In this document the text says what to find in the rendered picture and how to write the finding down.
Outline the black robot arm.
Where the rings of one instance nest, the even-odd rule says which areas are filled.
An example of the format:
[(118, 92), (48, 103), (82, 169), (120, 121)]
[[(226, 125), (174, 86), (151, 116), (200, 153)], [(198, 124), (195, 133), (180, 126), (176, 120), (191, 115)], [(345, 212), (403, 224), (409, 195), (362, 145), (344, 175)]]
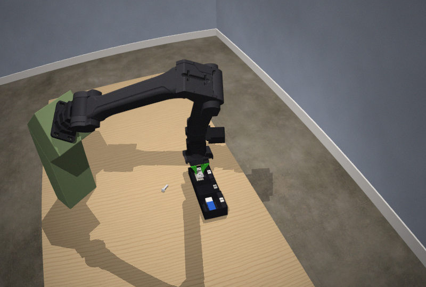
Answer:
[[(169, 100), (188, 99), (193, 103), (185, 127), (187, 152), (191, 146), (225, 143), (225, 128), (210, 127), (224, 104), (223, 75), (214, 63), (201, 64), (182, 59), (176, 67), (156, 77), (102, 95), (95, 89), (73, 94), (73, 100), (58, 101), (51, 137), (74, 142), (76, 132), (90, 133), (100, 121), (121, 112)], [(55, 134), (55, 135), (54, 135)]]

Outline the black rack of bins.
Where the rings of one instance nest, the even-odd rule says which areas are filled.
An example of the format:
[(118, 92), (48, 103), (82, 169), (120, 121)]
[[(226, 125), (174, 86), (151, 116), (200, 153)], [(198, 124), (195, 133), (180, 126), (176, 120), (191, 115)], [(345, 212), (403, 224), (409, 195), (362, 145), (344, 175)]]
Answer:
[[(195, 172), (191, 167), (188, 168), (188, 172), (204, 219), (207, 220), (228, 215), (228, 206), (222, 192), (219, 190), (210, 166), (208, 165), (204, 170), (204, 180), (201, 181), (197, 181)], [(205, 202), (205, 198), (209, 197), (212, 197), (216, 207), (214, 210), (209, 210)]]

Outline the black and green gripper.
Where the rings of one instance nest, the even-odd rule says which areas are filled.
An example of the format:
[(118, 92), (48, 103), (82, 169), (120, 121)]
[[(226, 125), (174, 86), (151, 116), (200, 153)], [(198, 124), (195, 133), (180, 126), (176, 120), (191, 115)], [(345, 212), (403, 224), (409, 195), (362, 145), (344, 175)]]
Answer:
[(206, 169), (206, 167), (209, 165), (209, 159), (213, 159), (213, 154), (209, 146), (206, 146), (205, 149), (205, 143), (200, 146), (191, 146), (189, 144), (190, 148), (190, 155), (188, 154), (187, 150), (183, 150), (183, 156), (185, 158), (186, 164), (190, 163), (191, 168), (195, 171), (196, 174), (196, 166), (201, 165), (201, 171), (202, 173)]

